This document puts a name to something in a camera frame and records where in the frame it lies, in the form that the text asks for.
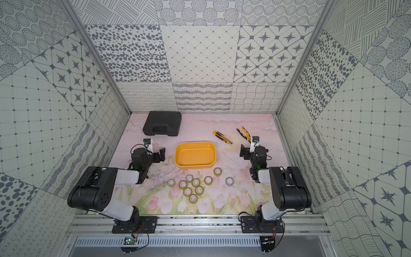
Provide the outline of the clear grey tape roll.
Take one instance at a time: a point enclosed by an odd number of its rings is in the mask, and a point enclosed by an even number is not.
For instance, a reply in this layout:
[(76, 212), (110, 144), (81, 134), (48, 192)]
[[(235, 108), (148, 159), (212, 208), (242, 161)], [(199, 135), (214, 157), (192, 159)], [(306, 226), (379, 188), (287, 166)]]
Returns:
[(226, 184), (227, 186), (233, 186), (233, 184), (234, 184), (234, 179), (233, 179), (232, 177), (227, 177), (227, 178), (225, 179), (225, 184)]

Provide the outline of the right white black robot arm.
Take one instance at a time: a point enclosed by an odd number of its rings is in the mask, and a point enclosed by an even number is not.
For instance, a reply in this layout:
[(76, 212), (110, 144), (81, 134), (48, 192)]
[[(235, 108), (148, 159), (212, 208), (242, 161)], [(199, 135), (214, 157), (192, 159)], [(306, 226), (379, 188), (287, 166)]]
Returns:
[(300, 212), (311, 207), (312, 198), (298, 167), (268, 167), (268, 150), (263, 146), (241, 145), (240, 157), (249, 160), (254, 182), (271, 186), (272, 200), (258, 207), (257, 225), (276, 224), (288, 212)]

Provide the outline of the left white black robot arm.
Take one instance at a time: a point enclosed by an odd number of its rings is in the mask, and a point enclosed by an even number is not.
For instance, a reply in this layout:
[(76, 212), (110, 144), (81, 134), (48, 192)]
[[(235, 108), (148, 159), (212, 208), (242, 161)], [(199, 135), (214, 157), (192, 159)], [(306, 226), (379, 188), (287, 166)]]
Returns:
[(141, 145), (131, 152), (128, 169), (88, 167), (68, 195), (71, 208), (100, 213), (121, 225), (140, 225), (137, 207), (113, 198), (116, 186), (141, 185), (148, 178), (152, 164), (165, 160), (165, 148), (154, 153), (149, 145)]

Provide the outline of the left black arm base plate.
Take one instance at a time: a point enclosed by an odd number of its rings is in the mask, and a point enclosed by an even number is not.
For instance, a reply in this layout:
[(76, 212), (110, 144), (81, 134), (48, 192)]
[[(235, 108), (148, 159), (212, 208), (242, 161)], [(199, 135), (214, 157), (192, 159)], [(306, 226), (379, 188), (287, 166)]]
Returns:
[(136, 233), (138, 231), (142, 233), (155, 233), (157, 226), (158, 216), (140, 216), (137, 221), (118, 221), (114, 220), (112, 228), (113, 234), (123, 233)]

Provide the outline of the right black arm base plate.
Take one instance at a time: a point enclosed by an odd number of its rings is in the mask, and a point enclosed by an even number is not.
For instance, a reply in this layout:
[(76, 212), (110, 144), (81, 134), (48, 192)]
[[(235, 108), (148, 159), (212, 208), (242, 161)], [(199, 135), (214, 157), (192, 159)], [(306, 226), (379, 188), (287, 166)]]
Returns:
[(282, 220), (258, 221), (255, 216), (242, 215), (238, 217), (242, 233), (283, 233), (285, 231)]

